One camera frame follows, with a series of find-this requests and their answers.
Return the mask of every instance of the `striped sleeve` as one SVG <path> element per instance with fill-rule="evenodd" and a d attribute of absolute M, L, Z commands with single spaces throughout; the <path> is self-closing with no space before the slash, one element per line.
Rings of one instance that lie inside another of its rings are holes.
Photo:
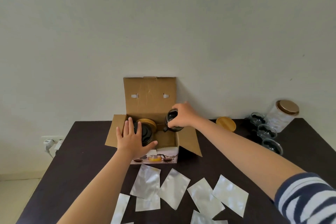
<path fill-rule="evenodd" d="M 336 224 L 336 190 L 314 173 L 287 179 L 275 205 L 291 224 Z"/>

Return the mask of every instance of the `glass canister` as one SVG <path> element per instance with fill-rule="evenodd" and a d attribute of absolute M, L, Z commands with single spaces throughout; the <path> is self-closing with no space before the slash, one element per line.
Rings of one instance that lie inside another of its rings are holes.
<path fill-rule="evenodd" d="M 296 103 L 287 99 L 278 100 L 266 116 L 267 124 L 279 133 L 298 115 L 299 107 Z"/>

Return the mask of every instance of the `right hand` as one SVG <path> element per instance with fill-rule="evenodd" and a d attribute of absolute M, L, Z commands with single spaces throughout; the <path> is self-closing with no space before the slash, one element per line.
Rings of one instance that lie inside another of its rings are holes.
<path fill-rule="evenodd" d="M 198 114 L 191 107 L 188 102 L 184 102 L 184 104 L 175 104 L 173 109 L 177 109 L 177 116 L 168 122 L 168 127 L 186 127 L 192 126 L 194 120 L 198 118 Z"/>

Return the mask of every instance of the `electrical outlet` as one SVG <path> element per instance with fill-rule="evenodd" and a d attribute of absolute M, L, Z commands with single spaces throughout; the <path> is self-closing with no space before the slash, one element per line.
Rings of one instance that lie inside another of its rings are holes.
<path fill-rule="evenodd" d="M 65 137 L 64 136 L 41 136 L 41 139 L 43 141 L 47 140 L 47 139 L 52 139 L 52 140 L 54 140 L 55 143 L 57 143 L 60 140 L 64 140 Z"/>

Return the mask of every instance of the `small glass bowl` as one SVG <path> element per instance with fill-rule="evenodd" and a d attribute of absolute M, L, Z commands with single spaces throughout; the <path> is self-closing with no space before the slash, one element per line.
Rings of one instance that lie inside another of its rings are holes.
<path fill-rule="evenodd" d="M 250 123 L 252 123 L 256 127 L 267 123 L 266 116 L 259 112 L 252 112 L 249 116 L 249 120 Z"/>
<path fill-rule="evenodd" d="M 273 139 L 265 139 L 262 141 L 261 145 L 275 152 L 276 154 L 279 154 L 280 156 L 282 156 L 282 154 L 284 153 L 284 150 L 282 149 L 281 145 L 276 141 L 274 141 Z"/>
<path fill-rule="evenodd" d="M 257 135 L 262 140 L 264 140 L 264 139 L 274 139 L 275 137 L 277 137 L 278 134 L 273 127 L 266 124 L 262 124 L 258 126 Z"/>

